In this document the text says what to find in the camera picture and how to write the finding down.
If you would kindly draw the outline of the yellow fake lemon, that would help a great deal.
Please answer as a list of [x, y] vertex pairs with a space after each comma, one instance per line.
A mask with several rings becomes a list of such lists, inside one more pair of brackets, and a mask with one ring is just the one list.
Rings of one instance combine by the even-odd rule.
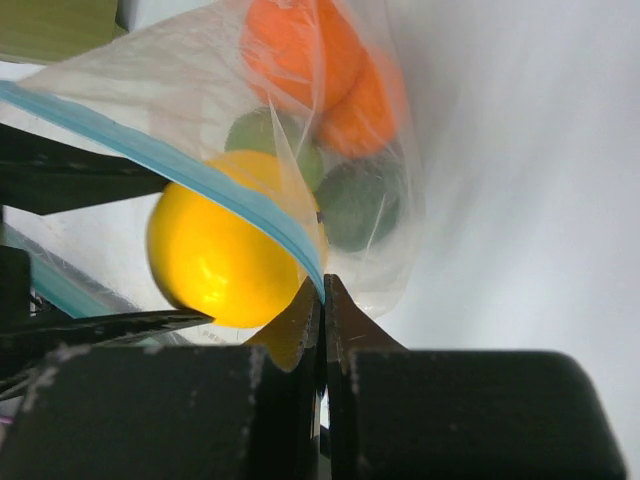
[[[324, 225], [295, 160], [256, 150], [218, 154], [206, 162], [236, 183], [296, 215], [327, 263]], [[269, 323], [294, 299], [307, 274], [278, 242], [230, 210], [177, 183], [150, 216], [146, 248], [158, 288], [171, 302], [223, 327]]]

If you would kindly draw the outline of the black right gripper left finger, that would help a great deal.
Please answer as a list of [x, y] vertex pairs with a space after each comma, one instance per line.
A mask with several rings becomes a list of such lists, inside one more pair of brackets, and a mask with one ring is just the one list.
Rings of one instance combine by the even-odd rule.
[[60, 344], [1, 358], [22, 400], [1, 444], [5, 479], [314, 479], [320, 300], [304, 283], [231, 346]]

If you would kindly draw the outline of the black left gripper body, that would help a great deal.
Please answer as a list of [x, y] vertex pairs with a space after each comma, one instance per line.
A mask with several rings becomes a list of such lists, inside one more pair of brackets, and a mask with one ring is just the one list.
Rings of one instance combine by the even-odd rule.
[[65, 314], [32, 294], [31, 260], [21, 249], [1, 247], [1, 329], [49, 325]]

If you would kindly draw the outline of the green fake fruit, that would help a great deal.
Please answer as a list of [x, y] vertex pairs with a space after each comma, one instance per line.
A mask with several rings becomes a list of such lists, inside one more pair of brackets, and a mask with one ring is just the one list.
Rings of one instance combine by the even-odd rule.
[[304, 128], [288, 114], [277, 112], [272, 117], [268, 106], [245, 113], [234, 121], [225, 150], [255, 150], [282, 158], [291, 153], [312, 191], [324, 177], [321, 154], [314, 141], [304, 136]]

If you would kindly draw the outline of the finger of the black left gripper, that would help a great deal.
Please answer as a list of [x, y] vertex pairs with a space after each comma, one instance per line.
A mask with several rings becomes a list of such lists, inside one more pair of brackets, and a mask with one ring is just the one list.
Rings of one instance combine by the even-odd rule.
[[211, 317], [193, 310], [135, 312], [84, 318], [71, 318], [63, 313], [41, 313], [19, 324], [1, 327], [1, 358], [33, 359], [60, 344], [99, 344], [138, 339], [211, 322]]
[[1, 126], [1, 204], [49, 215], [162, 191], [168, 180], [129, 159]]

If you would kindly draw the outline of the clear zip top bag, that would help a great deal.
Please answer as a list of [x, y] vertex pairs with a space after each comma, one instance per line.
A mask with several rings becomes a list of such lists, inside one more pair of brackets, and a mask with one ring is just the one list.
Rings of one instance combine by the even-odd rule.
[[[278, 242], [304, 269], [304, 283], [324, 291], [340, 277], [371, 316], [402, 295], [424, 220], [422, 168], [409, 113], [381, 151], [360, 158], [333, 152], [316, 138], [324, 112], [264, 104], [250, 88], [240, 47], [252, 1], [215, 1], [112, 43], [1, 85], [1, 124], [98, 154], [121, 157], [230, 210]], [[351, 23], [366, 56], [380, 50], [396, 63], [385, 1], [332, 1]], [[268, 106], [292, 116], [314, 141], [324, 177], [356, 160], [399, 164], [406, 193], [395, 229], [379, 243], [345, 252], [328, 242], [328, 259], [296, 215], [215, 168], [234, 121]], [[74, 317], [187, 308], [169, 301], [152, 275], [147, 226], [164, 189], [127, 200], [38, 215], [6, 207], [5, 237], [32, 259], [37, 292]]]

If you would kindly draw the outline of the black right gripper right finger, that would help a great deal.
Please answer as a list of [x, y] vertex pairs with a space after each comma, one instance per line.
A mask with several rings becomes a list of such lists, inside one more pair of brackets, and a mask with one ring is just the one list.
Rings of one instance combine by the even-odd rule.
[[324, 280], [336, 479], [623, 479], [582, 366], [557, 351], [410, 350]]

